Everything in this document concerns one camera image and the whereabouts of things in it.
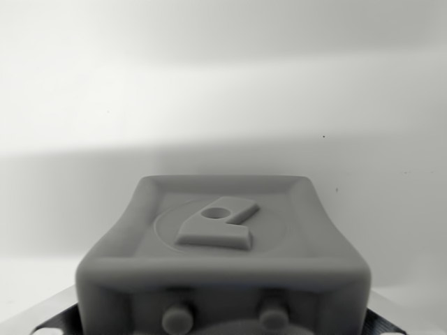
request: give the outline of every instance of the gray box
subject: gray box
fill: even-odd
[[[145,177],[76,274],[86,335],[357,335],[370,280],[289,176]]]

